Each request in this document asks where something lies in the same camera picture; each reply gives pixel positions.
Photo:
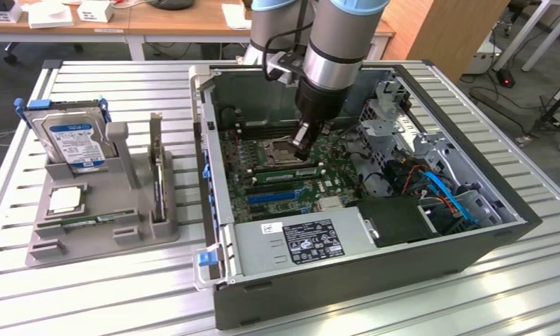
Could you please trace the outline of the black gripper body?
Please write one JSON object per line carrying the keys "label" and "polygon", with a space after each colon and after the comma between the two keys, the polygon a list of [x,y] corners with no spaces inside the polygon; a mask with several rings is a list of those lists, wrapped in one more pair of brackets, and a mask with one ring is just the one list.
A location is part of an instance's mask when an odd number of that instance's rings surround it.
{"label": "black gripper body", "polygon": [[326,90],[317,87],[306,78],[297,84],[294,104],[305,123],[332,120],[341,112],[351,87],[340,90]]}

